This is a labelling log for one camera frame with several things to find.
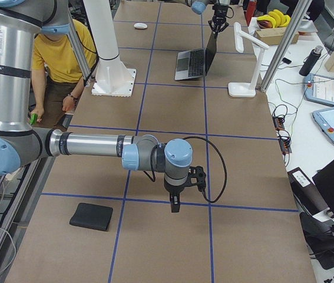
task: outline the white desk lamp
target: white desk lamp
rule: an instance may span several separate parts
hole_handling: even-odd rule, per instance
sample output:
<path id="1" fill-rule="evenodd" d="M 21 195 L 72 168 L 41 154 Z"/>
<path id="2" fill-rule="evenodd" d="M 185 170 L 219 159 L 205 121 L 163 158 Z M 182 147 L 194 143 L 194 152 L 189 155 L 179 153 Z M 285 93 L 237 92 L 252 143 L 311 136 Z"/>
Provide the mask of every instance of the white desk lamp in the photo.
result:
<path id="1" fill-rule="evenodd" d="M 243 45 L 243 37 L 251 40 L 255 44 L 257 44 L 260 49 L 260 54 L 257 59 L 256 68 L 253 71 L 253 77 L 250 83 L 229 83 L 228 84 L 228 91 L 230 96 L 233 97 L 254 97 L 256 95 L 256 83 L 257 79 L 260 74 L 261 63 L 263 59 L 263 54 L 265 50 L 269 49 L 269 46 L 263 43 L 261 40 L 247 34 L 246 32 L 242 31 L 242 26 L 235 22 L 234 25 L 234 33 L 235 33 L 235 46 L 236 50 L 239 53 L 244 52 L 244 45 Z"/>

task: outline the yellow t-shirt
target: yellow t-shirt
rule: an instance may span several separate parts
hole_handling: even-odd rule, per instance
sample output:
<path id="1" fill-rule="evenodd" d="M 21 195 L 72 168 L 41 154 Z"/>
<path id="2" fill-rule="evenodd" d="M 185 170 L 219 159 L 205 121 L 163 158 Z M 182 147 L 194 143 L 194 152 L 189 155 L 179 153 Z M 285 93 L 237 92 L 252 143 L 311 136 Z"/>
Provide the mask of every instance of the yellow t-shirt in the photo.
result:
<path id="1" fill-rule="evenodd" d="M 73 19 L 78 36 L 87 49 L 96 51 L 89 30 L 81 22 Z M 96 54 L 83 47 L 90 68 L 96 61 Z M 58 41 L 51 41 L 45 35 L 39 34 L 34 42 L 32 69 L 41 70 L 45 63 L 50 70 L 50 78 L 57 83 L 77 83 L 82 77 L 78 61 L 72 50 L 67 35 Z"/>

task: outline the green object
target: green object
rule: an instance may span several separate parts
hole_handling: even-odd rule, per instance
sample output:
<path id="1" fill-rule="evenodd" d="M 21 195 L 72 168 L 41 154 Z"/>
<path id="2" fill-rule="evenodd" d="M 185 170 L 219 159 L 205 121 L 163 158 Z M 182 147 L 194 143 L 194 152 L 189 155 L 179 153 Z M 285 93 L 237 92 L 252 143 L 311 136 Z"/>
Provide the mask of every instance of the green object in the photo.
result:
<path id="1" fill-rule="evenodd" d="M 36 114 L 36 113 L 33 113 L 33 114 L 31 115 L 31 119 L 30 119 L 29 123 L 30 123 L 31 125 L 34 125 L 36 122 L 37 122 L 37 114 Z"/>

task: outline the laptop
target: laptop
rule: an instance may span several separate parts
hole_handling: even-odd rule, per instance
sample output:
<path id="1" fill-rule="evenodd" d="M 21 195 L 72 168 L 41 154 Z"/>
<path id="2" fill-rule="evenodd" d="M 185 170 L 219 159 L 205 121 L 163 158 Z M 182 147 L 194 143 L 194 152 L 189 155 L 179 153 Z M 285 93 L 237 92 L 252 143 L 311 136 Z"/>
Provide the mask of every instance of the laptop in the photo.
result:
<path id="1" fill-rule="evenodd" d="M 216 39 L 212 32 L 206 48 L 179 52 L 174 79 L 189 80 L 207 75 L 216 53 Z"/>

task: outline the laptop keyboard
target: laptop keyboard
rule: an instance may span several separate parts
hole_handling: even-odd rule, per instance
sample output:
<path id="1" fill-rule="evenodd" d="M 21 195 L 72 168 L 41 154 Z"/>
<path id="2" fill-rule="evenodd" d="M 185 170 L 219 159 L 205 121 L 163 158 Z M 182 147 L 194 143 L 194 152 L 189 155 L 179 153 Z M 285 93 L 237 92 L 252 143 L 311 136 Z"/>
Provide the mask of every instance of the laptop keyboard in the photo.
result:
<path id="1" fill-rule="evenodd" d="M 204 66 L 203 63 L 204 63 L 203 49 L 190 51 L 188 76 L 194 77 L 197 75 L 203 75 L 203 66 Z"/>

